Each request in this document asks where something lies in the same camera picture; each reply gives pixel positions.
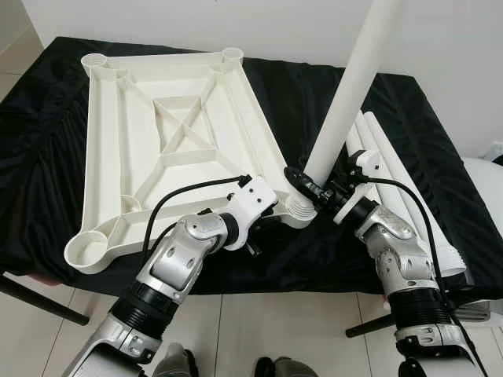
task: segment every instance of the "white pipe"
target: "white pipe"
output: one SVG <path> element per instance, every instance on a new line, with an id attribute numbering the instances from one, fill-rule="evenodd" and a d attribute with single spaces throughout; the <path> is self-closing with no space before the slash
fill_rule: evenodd
<path id="1" fill-rule="evenodd" d="M 363 148 L 362 139 L 360 139 L 360 135 L 358 135 L 358 131 L 356 130 L 355 124 L 353 124 L 353 126 L 349 129 L 349 132 L 347 133 L 346 148 L 349 156 L 351 156 L 353 153 L 357 151 L 365 149 Z M 372 184 L 372 188 L 365 196 L 370 200 L 375 200 L 379 204 L 383 203 L 381 201 L 379 193 L 377 192 L 377 188 L 374 184 Z"/>
<path id="2" fill-rule="evenodd" d="M 367 125 L 362 112 L 358 112 L 358 115 L 356 115 L 355 124 L 358 135 L 360 135 L 360 139 L 362 140 L 364 149 L 373 149 L 375 151 L 378 151 L 379 147 L 377 146 L 377 143 L 374 140 L 372 133 L 370 132 L 369 126 Z M 384 159 L 381 158 L 381 160 L 379 161 L 379 169 L 375 170 L 373 177 L 383 179 L 393 178 Z M 386 206 L 388 210 L 390 210 L 394 214 L 397 214 L 413 226 L 412 218 L 410 217 L 406 205 L 403 203 L 399 190 L 396 187 L 390 185 L 378 184 L 376 186 L 379 196 L 383 201 L 383 205 Z"/>
<path id="3" fill-rule="evenodd" d="M 461 259 L 461 256 L 457 252 L 456 248 L 449 244 L 449 241 L 447 241 L 442 230 L 440 229 L 439 223 L 435 220 L 435 217 L 428 208 L 428 205 L 424 202 L 423 197 L 419 193 L 419 190 L 414 184 L 412 178 L 410 177 L 406 168 L 403 166 L 402 161 L 396 154 L 396 151 L 393 149 L 390 141 L 387 139 L 386 134 L 381 128 L 379 122 L 377 122 L 375 115 L 372 112 L 366 112 L 364 117 L 369 126 L 370 132 L 376 140 L 376 143 L 379 145 L 381 157 L 386 161 L 393 179 L 409 187 L 419 198 L 421 204 L 426 210 L 426 213 L 431 222 L 431 230 L 433 232 L 433 238 L 435 240 L 437 254 L 439 256 L 439 264 L 441 266 L 442 276 L 452 276 L 464 272 L 466 270 L 466 265 Z M 424 219 L 421 216 L 416 203 L 410 198 L 409 195 L 407 195 L 406 192 L 402 192 L 402 190 L 400 190 L 400 196 L 402 196 L 402 199 L 405 202 L 407 209 L 409 210 L 410 216 L 413 218 L 413 224 L 416 226 L 420 238 L 422 238 L 424 241 L 428 240 L 428 234 L 426 232 L 426 226 L 424 225 Z"/>
<path id="4" fill-rule="evenodd" d="M 374 0 L 304 172 L 323 186 L 380 66 L 402 0 Z"/>

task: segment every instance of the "black tablecloth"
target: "black tablecloth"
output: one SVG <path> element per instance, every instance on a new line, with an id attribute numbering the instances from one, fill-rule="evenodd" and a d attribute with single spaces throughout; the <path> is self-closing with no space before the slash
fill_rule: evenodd
<path id="1" fill-rule="evenodd" d="M 79 60 L 182 53 L 144 46 L 56 38 L 0 105 L 0 269 L 43 273 L 66 284 L 118 294 L 140 255 L 97 275 L 65 264 L 64 245 L 80 227 L 88 78 Z M 247 58 L 244 70 L 287 164 L 302 167 L 343 69 Z M 456 149 L 414 78 L 378 75 L 363 104 L 423 194 L 468 273 L 448 279 L 453 293 L 503 297 L 503 241 Z M 343 180 L 343 155 L 334 174 Z M 352 229 L 318 216 L 302 231 L 279 225 L 255 235 L 263 253 L 220 251 L 207 258 L 193 293 L 250 291 L 381 292 L 373 261 Z"/>

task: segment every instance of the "white plastic tray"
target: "white plastic tray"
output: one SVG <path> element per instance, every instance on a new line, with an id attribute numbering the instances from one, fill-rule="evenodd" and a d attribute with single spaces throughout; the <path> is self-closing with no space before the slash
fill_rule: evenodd
<path id="1" fill-rule="evenodd" d="M 151 210 L 185 185 L 260 175 L 284 200 L 285 161 L 241 67 L 243 52 L 82 58 L 90 77 L 86 184 L 80 232 L 67 263 L 98 273 L 141 250 Z M 235 184 L 176 196 L 152 240 L 183 214 L 218 209 Z M 283 218 L 282 203 L 275 208 Z"/>

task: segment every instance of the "white wall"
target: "white wall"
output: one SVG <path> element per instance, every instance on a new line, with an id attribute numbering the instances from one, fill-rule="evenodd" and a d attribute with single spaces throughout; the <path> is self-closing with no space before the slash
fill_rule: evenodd
<path id="1" fill-rule="evenodd" d="M 30 26 L 30 19 L 21 0 L 0 3 L 0 53 L 18 39 Z"/>
<path id="2" fill-rule="evenodd" d="M 503 140 L 503 2 L 404 0 L 382 71 L 414 75 L 465 156 Z M 344 66 L 370 0 L 23 0 L 57 35 Z"/>

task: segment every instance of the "floor tile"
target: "floor tile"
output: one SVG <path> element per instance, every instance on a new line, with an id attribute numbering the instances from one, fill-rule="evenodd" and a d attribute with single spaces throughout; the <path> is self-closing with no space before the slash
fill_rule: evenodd
<path id="1" fill-rule="evenodd" d="M 358 302 L 363 322 L 390 313 L 383 308 L 383 298 L 380 295 L 358 293 Z M 395 326 L 390 326 L 364 335 L 369 350 L 372 377 L 398 375 L 398 366 L 405 359 L 396 350 L 394 333 Z"/>
<path id="2" fill-rule="evenodd" d="M 492 328 L 497 346 L 500 347 L 501 357 L 503 357 L 503 328 Z"/>
<path id="3" fill-rule="evenodd" d="M 251 376 L 262 356 L 292 357 L 320 377 L 370 376 L 365 340 L 344 335 L 359 323 L 355 294 L 224 295 L 217 376 Z"/>
<path id="4" fill-rule="evenodd" d="M 42 51 L 42 43 L 35 29 L 29 27 L 0 55 L 0 73 L 22 75 Z"/>
<path id="5" fill-rule="evenodd" d="M 194 353 L 201 377 L 215 376 L 221 304 L 221 295 L 187 297 L 164 332 L 163 344 L 152 363 L 145 366 L 147 375 L 152 375 L 169 344 L 177 342 Z"/>
<path id="6" fill-rule="evenodd" d="M 74 291 L 64 285 L 49 287 L 27 276 L 9 278 L 63 305 Z M 0 375 L 42 375 L 62 319 L 5 294 L 0 294 L 0 307 Z"/>
<path id="7" fill-rule="evenodd" d="M 87 326 L 64 320 L 57 334 L 54 348 L 47 362 L 43 377 L 62 375 L 73 357 L 80 351 L 86 340 L 93 334 L 105 318 L 116 297 L 100 295 L 76 289 L 70 302 L 70 308 L 90 317 Z"/>
<path id="8" fill-rule="evenodd" d="M 20 75 L 0 73 L 0 101 L 6 97 L 20 77 Z"/>
<path id="9" fill-rule="evenodd" d="M 489 377 L 501 377 L 503 358 L 491 328 L 467 328 Z"/>
<path id="10" fill-rule="evenodd" d="M 112 296 L 76 291 L 70 307 L 91 315 L 91 321 L 85 327 L 64 321 L 43 377 L 61 375 L 115 301 L 116 298 Z M 154 360 L 145 366 L 147 375 L 151 375 L 164 357 L 169 343 L 180 342 L 196 355 L 201 375 L 212 376 L 215 370 L 220 305 L 220 295 L 189 296 L 166 330 L 163 336 L 165 342 Z"/>

